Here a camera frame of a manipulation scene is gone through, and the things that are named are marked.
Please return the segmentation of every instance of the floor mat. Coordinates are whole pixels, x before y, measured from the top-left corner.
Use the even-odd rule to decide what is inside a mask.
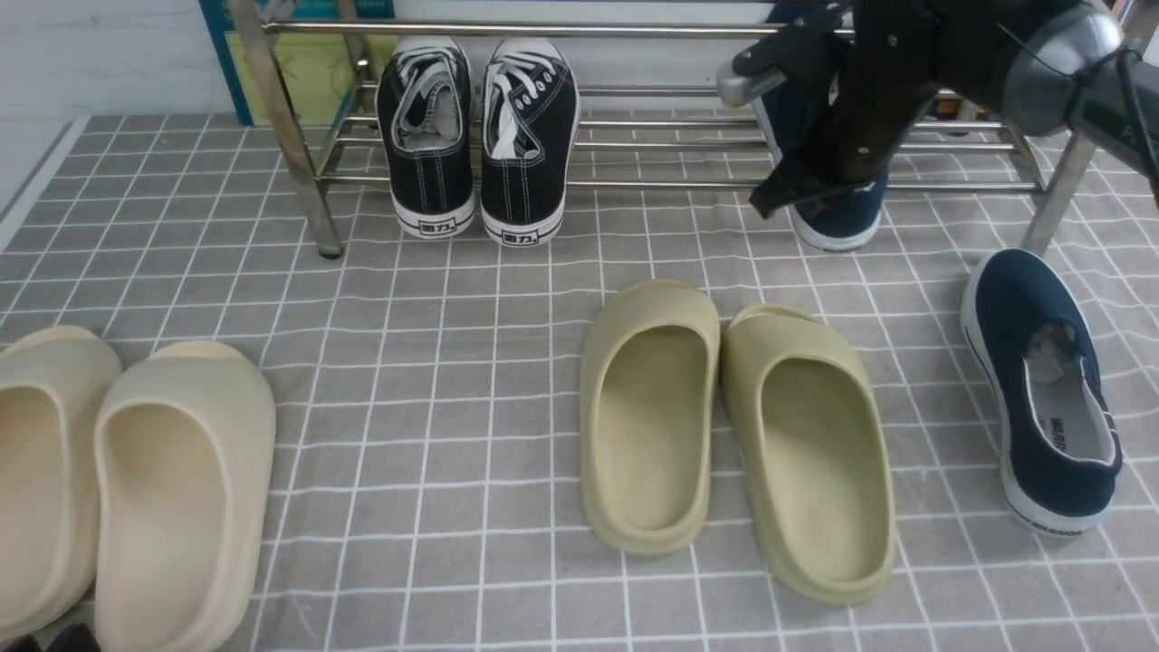
[[[1037,146],[1049,169],[1063,140]],[[344,167],[385,161],[351,149]],[[759,152],[577,152],[571,177],[768,168]],[[899,156],[894,178],[968,171],[1014,178],[994,155],[928,154]],[[736,193],[575,190],[560,234],[531,249],[500,249],[481,224],[450,242],[400,237],[382,190],[335,188],[330,205],[341,261],[316,255],[272,132],[224,115],[100,117],[0,254],[0,345],[75,323],[129,366],[216,338],[271,382],[263,562],[227,650],[1156,645],[1159,215],[1146,182],[1109,156],[1047,255],[1089,321],[1128,459],[1107,521],[1072,542],[1006,512],[997,415],[957,328],[969,269],[1018,244],[1029,198],[890,193],[873,242],[839,255]],[[815,312],[858,349],[897,498],[901,555],[882,596],[834,609],[770,579],[720,405],[695,544],[636,558],[592,536],[577,478],[582,337],[604,296],[651,276],[705,288],[726,317],[759,301]],[[92,601],[70,617],[89,620]]]

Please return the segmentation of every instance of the sneaker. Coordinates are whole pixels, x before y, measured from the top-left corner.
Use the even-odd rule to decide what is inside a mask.
[[[461,233],[475,214],[471,69],[445,36],[407,37],[382,71],[374,104],[391,168],[391,199],[416,237]]]
[[[961,317],[1001,416],[999,467],[1011,511],[1052,536],[1094,527],[1123,454],[1074,298],[1037,256],[1005,249],[974,270]]]
[[[483,225],[511,247],[547,241],[563,220],[580,90],[545,38],[509,38],[483,80]]]
[[[777,2],[765,22],[786,23],[824,10],[825,5],[793,5]],[[830,91],[830,102],[837,97],[837,80]],[[781,83],[752,103],[757,123],[773,151],[773,160],[781,160],[781,152],[796,146],[803,133],[806,93],[794,81]],[[889,173],[881,175],[866,188],[824,199],[802,202],[789,207],[793,229],[806,243],[826,251],[847,251],[868,242],[881,225],[881,203],[885,196]]]

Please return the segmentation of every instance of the shoe rack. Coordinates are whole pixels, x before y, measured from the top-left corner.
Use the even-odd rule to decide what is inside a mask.
[[[381,140],[372,129],[377,125],[373,111],[374,90],[378,80],[371,72],[366,45],[367,35],[442,35],[453,37],[546,37],[546,38],[713,38],[736,39],[737,51],[748,42],[775,34],[777,24],[642,24],[642,23],[516,23],[516,22],[455,22],[455,21],[406,21],[366,20],[357,15],[355,0],[336,0],[338,20],[286,20],[277,17],[280,2],[271,1],[265,9],[255,0],[228,0],[246,61],[257,81],[262,100],[270,115],[270,123],[277,135],[290,175],[301,202],[302,212],[309,222],[318,252],[327,258],[342,256],[343,242],[330,215],[327,191],[333,185],[369,185],[384,188],[391,178],[385,174],[340,173],[338,163],[351,147],[381,147]],[[1137,36],[1145,49],[1159,25],[1159,2],[1127,1],[1124,28],[1128,37]],[[852,30],[844,30],[852,36]],[[342,107],[334,117],[326,141],[316,157],[311,153],[296,117],[293,102],[286,90],[285,79],[274,46],[283,34],[340,34],[345,38],[353,82],[345,93]],[[716,89],[710,86],[581,86],[584,97],[714,97]],[[943,90],[941,97],[955,97]],[[675,132],[681,129],[755,130],[751,116],[695,117],[687,119],[635,119],[635,118],[584,118],[581,129],[598,129],[602,132],[633,130],[672,131],[669,141],[634,142],[625,140],[578,141],[576,151],[596,152],[736,152],[764,151],[764,139],[685,140],[677,141]],[[1071,203],[1083,175],[1094,156],[1095,146],[1089,140],[1072,134],[1063,149],[1062,157],[1049,180],[1034,159],[1026,138],[1001,122],[960,119],[950,122],[918,123],[914,131],[925,132],[990,132],[998,141],[910,141],[902,145],[903,153],[999,153],[1012,159],[1018,171],[1018,181],[891,181],[894,190],[918,192],[1003,193],[1030,195],[1035,202],[1035,214],[1022,237],[1021,247],[1036,254],[1045,251]],[[568,181],[571,188],[589,190],[690,190],[746,192],[761,178],[688,178],[688,180],[584,180]]]

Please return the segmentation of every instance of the beige slide sandal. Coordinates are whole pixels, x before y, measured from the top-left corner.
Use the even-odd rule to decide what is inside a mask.
[[[808,314],[750,306],[724,332],[721,390],[773,576],[837,605],[884,588],[897,548],[894,495],[853,347]]]
[[[183,343],[109,391],[96,426],[96,637],[117,652],[209,652],[257,573],[274,395],[233,349]]]
[[[119,375],[117,354],[76,325],[0,354],[0,640],[49,624],[93,584],[93,424]]]
[[[708,515],[720,316],[702,292],[646,280],[612,296],[584,340],[580,488],[596,536],[626,552],[688,545]]]

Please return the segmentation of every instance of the slide sandal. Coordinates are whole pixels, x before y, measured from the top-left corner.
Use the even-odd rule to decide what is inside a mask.
[[[96,638],[117,652],[209,652],[257,573],[274,395],[233,349],[183,343],[114,384],[96,426]]]
[[[688,545],[708,517],[720,316],[702,292],[646,280],[612,296],[584,340],[580,488],[588,523],[626,552]]]
[[[823,602],[872,598],[894,570],[885,441],[865,368],[829,325],[792,308],[741,310],[721,388],[770,571]]]
[[[93,424],[119,375],[117,354],[76,325],[0,354],[0,640],[54,621],[93,584]]]

